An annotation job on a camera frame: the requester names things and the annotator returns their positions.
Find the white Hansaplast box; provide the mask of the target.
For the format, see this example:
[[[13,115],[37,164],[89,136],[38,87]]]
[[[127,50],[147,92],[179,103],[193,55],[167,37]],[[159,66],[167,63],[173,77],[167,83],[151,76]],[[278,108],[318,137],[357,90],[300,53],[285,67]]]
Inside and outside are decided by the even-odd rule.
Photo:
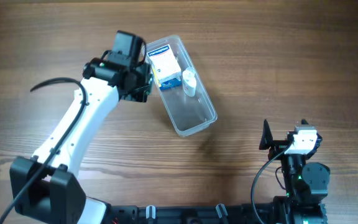
[[[154,74],[159,83],[164,83],[181,75],[181,68],[169,44],[151,50],[147,56],[154,66]]]

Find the blue VapoDrops box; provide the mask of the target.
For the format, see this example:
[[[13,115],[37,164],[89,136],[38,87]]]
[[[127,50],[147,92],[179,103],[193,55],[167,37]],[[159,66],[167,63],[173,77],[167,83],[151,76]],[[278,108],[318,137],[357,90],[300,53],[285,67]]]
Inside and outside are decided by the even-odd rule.
[[[177,63],[162,66],[152,65],[152,71],[155,83],[160,90],[181,85],[181,68]]]

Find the small white lotion bottle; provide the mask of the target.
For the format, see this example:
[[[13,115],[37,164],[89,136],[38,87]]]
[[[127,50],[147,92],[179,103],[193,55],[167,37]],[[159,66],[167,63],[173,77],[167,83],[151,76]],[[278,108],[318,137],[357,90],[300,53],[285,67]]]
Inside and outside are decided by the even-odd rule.
[[[188,67],[182,72],[183,91],[189,97],[194,97],[196,93],[197,81],[194,68]]]

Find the clear plastic container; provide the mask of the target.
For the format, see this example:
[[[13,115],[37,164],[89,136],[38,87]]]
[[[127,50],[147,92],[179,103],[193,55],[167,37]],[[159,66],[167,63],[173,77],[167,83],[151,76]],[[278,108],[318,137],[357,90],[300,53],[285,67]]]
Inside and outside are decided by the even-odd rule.
[[[167,44],[171,46],[173,54],[181,68],[181,85],[167,90],[160,90],[157,85],[156,87],[177,134],[189,136],[207,128],[211,123],[215,122],[217,114],[179,36],[171,35],[147,44],[145,61],[152,66],[147,53]],[[183,91],[182,72],[188,67],[194,68],[196,73],[197,86],[194,97],[187,96]]]

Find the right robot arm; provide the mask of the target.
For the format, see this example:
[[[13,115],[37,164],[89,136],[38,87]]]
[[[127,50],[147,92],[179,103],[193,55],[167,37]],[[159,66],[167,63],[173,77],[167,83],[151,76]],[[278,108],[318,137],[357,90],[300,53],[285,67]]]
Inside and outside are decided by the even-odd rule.
[[[322,137],[317,129],[301,120],[284,140],[274,140],[268,121],[264,121],[260,150],[269,150],[268,161],[260,168],[251,189],[251,204],[260,223],[323,224],[328,222],[322,200],[328,196],[330,169],[310,159],[320,147]],[[263,170],[273,161],[280,161],[285,196],[275,196],[267,218],[257,213],[254,200],[255,185]]]

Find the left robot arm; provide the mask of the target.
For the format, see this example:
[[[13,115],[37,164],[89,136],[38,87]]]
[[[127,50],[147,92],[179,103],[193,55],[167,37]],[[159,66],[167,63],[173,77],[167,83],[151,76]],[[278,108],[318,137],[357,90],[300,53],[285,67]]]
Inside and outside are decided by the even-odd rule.
[[[110,205],[87,197],[77,176],[90,141],[117,104],[147,101],[153,76],[145,56],[145,40],[119,30],[112,49],[85,64],[82,80],[58,77],[32,87],[74,83],[78,89],[50,137],[30,158],[11,164],[13,199],[0,223],[11,210],[44,223],[108,223]]]

